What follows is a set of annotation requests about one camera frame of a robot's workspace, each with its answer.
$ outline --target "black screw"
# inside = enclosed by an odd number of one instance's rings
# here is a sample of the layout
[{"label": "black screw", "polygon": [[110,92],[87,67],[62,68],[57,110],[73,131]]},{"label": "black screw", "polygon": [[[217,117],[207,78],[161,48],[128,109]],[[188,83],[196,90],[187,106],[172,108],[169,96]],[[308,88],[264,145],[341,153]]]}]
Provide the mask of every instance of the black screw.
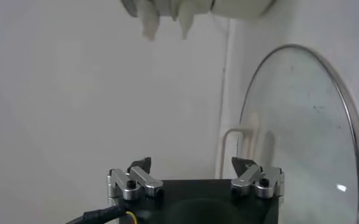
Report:
[{"label": "black screw", "polygon": [[266,178],[262,178],[259,181],[259,185],[262,187],[268,187],[270,185],[270,181]]},{"label": "black screw", "polygon": [[126,182],[126,188],[136,189],[136,187],[137,187],[136,181],[130,180],[130,181]]}]

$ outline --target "silver metal bracket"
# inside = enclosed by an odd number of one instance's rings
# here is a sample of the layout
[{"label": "silver metal bracket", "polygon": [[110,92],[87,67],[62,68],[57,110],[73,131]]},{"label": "silver metal bracket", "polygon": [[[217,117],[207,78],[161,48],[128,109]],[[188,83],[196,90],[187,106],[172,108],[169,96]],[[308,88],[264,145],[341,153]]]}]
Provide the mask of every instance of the silver metal bracket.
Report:
[{"label": "silver metal bracket", "polygon": [[231,190],[236,196],[247,195],[250,191],[252,183],[261,178],[261,167],[258,165],[250,165],[239,178],[231,181]]},{"label": "silver metal bracket", "polygon": [[109,203],[110,200],[115,200],[120,196],[119,191],[123,199],[128,201],[136,200],[140,196],[140,185],[135,180],[131,180],[121,169],[113,169],[109,172],[107,187]]},{"label": "silver metal bracket", "polygon": [[130,177],[145,188],[147,196],[155,198],[162,194],[163,182],[152,178],[142,168],[138,166],[130,168]]},{"label": "silver metal bracket", "polygon": [[260,198],[280,197],[283,201],[285,174],[277,167],[260,167],[249,164],[247,171],[239,178],[231,181],[231,191],[234,196],[245,196],[253,187]]}]

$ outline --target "yellow wire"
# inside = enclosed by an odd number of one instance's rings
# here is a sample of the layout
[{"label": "yellow wire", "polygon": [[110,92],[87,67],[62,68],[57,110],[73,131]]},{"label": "yellow wire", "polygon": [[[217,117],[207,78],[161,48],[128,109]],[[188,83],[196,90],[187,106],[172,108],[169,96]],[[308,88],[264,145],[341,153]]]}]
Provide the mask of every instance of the yellow wire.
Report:
[{"label": "yellow wire", "polygon": [[138,224],[137,223],[137,217],[133,212],[127,211],[126,214],[131,216],[131,218],[133,219],[133,224]]}]

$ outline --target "glass lid rim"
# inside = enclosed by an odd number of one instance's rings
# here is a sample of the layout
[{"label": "glass lid rim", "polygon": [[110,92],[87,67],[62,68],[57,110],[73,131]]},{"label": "glass lid rim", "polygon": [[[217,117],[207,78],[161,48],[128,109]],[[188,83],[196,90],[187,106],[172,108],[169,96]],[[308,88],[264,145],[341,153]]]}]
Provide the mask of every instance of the glass lid rim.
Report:
[{"label": "glass lid rim", "polygon": [[334,87],[336,88],[340,99],[342,100],[343,107],[346,112],[347,120],[348,120],[349,127],[350,127],[351,137],[352,137],[353,144],[354,144],[355,163],[356,163],[356,167],[357,167],[357,176],[358,176],[358,217],[357,217],[358,222],[357,223],[359,223],[359,116],[358,116],[355,104],[351,98],[351,95],[347,90],[346,85],[342,81],[342,79],[341,79],[340,75],[337,73],[337,71],[333,68],[333,66],[323,56],[321,56],[316,51],[310,49],[309,47],[305,47],[305,46],[299,45],[299,44],[285,44],[285,45],[275,48],[270,53],[268,53],[267,56],[264,59],[262,59],[261,63],[258,65],[255,73],[253,74],[253,76],[251,78],[250,84],[247,88],[243,106],[241,108],[241,113],[240,113],[240,124],[243,119],[244,107],[246,106],[249,92],[253,86],[254,80],[257,77],[257,74],[258,74],[260,68],[272,55],[274,55],[275,53],[277,53],[281,50],[284,50],[284,49],[300,50],[302,52],[309,54],[311,57],[313,57],[319,63],[319,66],[325,70],[328,77],[331,79]]}]

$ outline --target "glass lid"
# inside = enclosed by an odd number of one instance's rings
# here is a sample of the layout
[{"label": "glass lid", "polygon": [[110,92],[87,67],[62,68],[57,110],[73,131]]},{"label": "glass lid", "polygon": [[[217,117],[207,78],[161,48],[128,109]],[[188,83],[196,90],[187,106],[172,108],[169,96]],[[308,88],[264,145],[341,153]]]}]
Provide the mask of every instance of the glass lid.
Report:
[{"label": "glass lid", "polygon": [[338,74],[298,45],[271,52],[251,81],[237,156],[281,167],[280,223],[359,223],[359,119]]}]

